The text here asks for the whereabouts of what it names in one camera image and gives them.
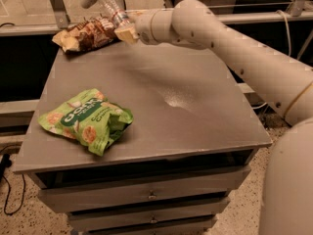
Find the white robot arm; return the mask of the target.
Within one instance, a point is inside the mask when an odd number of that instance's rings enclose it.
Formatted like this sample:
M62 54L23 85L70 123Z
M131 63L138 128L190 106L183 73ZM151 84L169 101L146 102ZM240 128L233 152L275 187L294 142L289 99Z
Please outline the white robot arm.
M291 126L271 147L259 235L313 235L313 70L228 27L198 0L145 12L115 34L127 43L188 41L213 51Z

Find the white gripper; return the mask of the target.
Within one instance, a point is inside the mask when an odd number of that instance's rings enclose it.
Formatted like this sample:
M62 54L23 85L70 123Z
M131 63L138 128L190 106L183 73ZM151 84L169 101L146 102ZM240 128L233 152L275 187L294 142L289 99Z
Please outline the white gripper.
M152 13L146 13L146 10L127 10L126 14L130 20L136 20L135 26L128 24L120 26L114 33L117 38L128 44L134 44L139 39L148 45L156 43L152 33Z

